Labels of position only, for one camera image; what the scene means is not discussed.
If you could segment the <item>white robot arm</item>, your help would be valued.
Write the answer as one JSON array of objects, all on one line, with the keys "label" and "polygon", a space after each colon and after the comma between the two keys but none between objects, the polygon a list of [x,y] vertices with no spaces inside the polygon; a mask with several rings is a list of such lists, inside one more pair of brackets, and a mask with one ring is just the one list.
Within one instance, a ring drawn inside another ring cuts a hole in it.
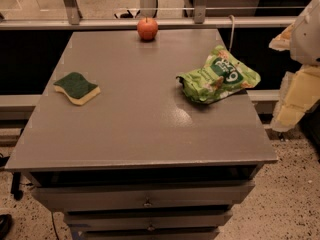
[{"label": "white robot arm", "polygon": [[272,130],[287,132],[320,100],[320,0],[311,0],[269,47],[288,50],[301,65],[295,73],[285,73],[270,123]]}]

